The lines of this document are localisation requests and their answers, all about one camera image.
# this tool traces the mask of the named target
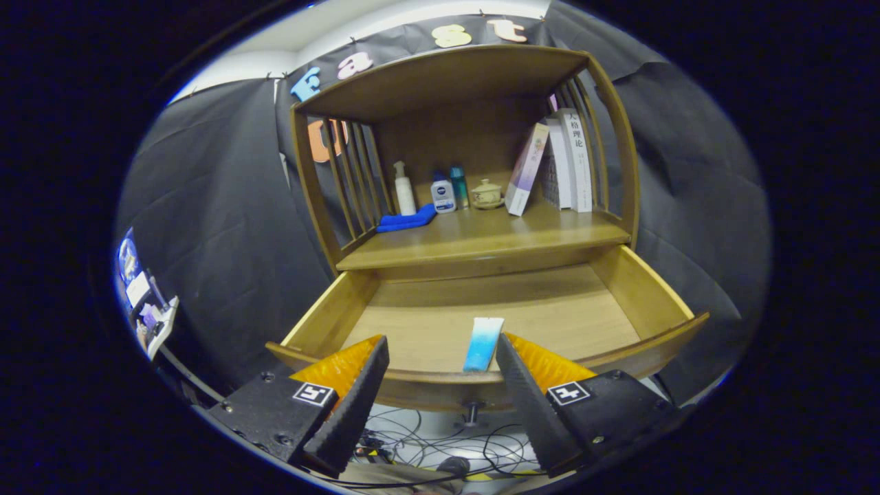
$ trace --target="blue letter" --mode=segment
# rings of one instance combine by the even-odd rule
[[[320,68],[312,67],[305,75],[290,88],[290,94],[295,94],[300,101],[306,101],[312,96],[318,94],[321,81],[318,79]]]

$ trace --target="folded blue cloth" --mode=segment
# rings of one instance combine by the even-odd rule
[[[385,215],[379,220],[376,232],[393,232],[426,225],[437,214],[434,204],[422,206],[415,215]]]
[[[420,220],[423,216],[430,214],[431,217],[436,215],[436,210],[434,209],[434,204],[426,204],[422,206],[415,215],[385,215],[379,221],[380,225],[397,225],[397,224],[411,224],[415,221]]]

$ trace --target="shelf board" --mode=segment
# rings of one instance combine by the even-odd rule
[[[589,264],[517,274],[381,284],[342,348],[388,337],[389,370],[462,373],[478,316],[564,358],[581,359],[640,339]],[[489,371],[497,371],[495,360]],[[463,380],[454,375],[450,380]]]
[[[558,211],[533,198],[522,217],[502,206],[437,215],[426,226],[377,233],[336,268],[366,270],[431,262],[479,260],[502,255],[542,255],[629,242],[630,235],[602,212]]]
[[[296,104],[297,112],[378,123],[470,100],[546,98],[581,70],[584,52],[531,45],[447,48],[366,70]]]

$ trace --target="white pump bottle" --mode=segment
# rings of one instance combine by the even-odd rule
[[[397,169],[397,177],[394,179],[394,187],[397,189],[397,203],[400,205],[401,215],[415,215],[415,200],[413,199],[413,185],[409,178],[403,174],[403,162],[394,164]]]

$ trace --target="book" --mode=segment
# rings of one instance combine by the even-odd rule
[[[571,208],[572,183],[564,130],[559,119],[548,118],[545,122],[550,139],[544,151],[546,165],[543,166],[541,187],[544,199],[557,210],[565,210]]]
[[[581,118],[572,108],[560,108],[551,115],[559,119],[570,172],[571,209],[579,213],[593,211],[592,177],[590,175],[590,156],[587,154],[587,141]]]
[[[511,215],[523,216],[525,204],[532,192],[535,176],[538,174],[541,157],[544,155],[548,132],[549,128],[545,124],[536,123],[523,150],[519,153],[513,175],[510,176],[510,184],[507,186],[507,194],[504,196],[504,206]]]

